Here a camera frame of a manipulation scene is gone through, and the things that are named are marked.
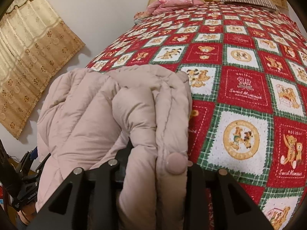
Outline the pink puffer jacket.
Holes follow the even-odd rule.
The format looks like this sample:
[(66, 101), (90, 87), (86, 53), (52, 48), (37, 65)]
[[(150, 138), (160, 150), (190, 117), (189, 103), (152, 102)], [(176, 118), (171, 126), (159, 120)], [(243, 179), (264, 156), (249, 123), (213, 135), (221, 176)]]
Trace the pink puffer jacket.
[(123, 229), (182, 229), (191, 89), (185, 72), (133, 65), (75, 69), (50, 86), (37, 122), (45, 162), (36, 209), (80, 167), (98, 168), (132, 143), (117, 206)]

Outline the beige side window curtain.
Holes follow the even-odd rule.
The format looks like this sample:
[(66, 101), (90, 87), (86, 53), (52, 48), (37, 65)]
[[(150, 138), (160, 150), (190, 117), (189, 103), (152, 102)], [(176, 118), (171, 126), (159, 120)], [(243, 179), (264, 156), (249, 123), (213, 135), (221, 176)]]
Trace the beige side window curtain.
[(1, 124), (21, 135), (50, 80), (83, 47), (47, 0), (14, 0), (1, 19)]

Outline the red teddy bear bedspread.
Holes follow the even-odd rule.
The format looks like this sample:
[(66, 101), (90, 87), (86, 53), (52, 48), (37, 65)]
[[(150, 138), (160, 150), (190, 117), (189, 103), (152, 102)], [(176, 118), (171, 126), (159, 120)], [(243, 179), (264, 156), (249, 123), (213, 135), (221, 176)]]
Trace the red teddy bear bedspread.
[(189, 159), (224, 168), (274, 229), (306, 196), (306, 39), (286, 16), (222, 2), (146, 18), (95, 71), (159, 64), (189, 77)]

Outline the pink folded blanket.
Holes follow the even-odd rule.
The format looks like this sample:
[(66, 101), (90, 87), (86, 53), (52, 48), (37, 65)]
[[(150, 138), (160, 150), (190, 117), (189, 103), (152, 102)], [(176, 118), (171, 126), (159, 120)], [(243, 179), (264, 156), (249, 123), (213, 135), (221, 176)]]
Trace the pink folded blanket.
[(144, 12), (137, 12), (134, 16), (134, 20), (203, 4), (204, 2), (200, 0), (156, 0), (151, 3)]

